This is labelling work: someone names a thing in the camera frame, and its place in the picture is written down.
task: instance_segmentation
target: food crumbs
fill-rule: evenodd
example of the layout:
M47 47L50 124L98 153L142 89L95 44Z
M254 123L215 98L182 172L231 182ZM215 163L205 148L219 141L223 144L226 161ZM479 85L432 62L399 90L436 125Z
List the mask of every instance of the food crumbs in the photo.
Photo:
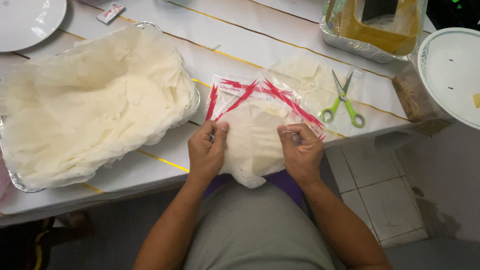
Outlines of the food crumbs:
M480 94L473 95L473 102L475 103L476 108L480 108Z

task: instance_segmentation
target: yellow container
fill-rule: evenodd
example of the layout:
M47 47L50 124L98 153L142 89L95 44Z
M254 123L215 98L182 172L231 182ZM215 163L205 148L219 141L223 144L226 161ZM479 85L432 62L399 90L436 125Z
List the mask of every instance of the yellow container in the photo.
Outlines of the yellow container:
M335 1L329 6L327 21ZM378 28L364 25L355 16L357 9L357 0L346 0L341 12L332 20L335 28L338 29L338 35L350 39L355 39L370 43L388 53L395 55L407 55L415 48L417 34L420 31L419 14L416 0L401 0L397 5L396 12L412 12L413 22L408 35L402 35Z

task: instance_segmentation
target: gray shirt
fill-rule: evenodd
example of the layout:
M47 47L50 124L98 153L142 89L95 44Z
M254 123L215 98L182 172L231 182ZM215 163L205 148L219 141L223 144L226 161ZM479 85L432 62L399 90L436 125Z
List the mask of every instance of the gray shirt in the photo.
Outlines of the gray shirt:
M307 215L276 186L218 188L202 204L186 270L333 270L328 247Z

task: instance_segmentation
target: scissors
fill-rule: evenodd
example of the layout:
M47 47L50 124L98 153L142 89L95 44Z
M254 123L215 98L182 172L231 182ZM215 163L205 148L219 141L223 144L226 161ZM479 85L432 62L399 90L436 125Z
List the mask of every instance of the scissors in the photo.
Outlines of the scissors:
M333 73L333 78L335 79L336 89L339 95L335 99L335 102L333 103L333 106L331 108L328 108L322 111L322 113L320 114L320 118L322 118L327 123L333 121L335 112L338 109L338 105L340 104L340 101L343 101L347 106L348 114L352 119L352 124L357 128L364 127L365 117L363 117L363 115L353 110L352 103L350 103L350 100L346 97L348 86L350 85L350 80L352 79L353 72L350 74L350 77L348 77L348 80L343 87L340 85L340 82L338 81L338 78L336 77L335 72L333 70L332 70L332 73Z

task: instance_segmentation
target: person's left hand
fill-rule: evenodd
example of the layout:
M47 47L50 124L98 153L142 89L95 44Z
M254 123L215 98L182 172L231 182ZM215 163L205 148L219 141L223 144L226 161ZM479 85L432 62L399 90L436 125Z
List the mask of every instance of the person's left hand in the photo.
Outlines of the person's left hand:
M218 175L225 161L228 128L227 122L217 126L215 121L208 120L188 140L189 179L207 186ZM211 134L215 134L213 143Z

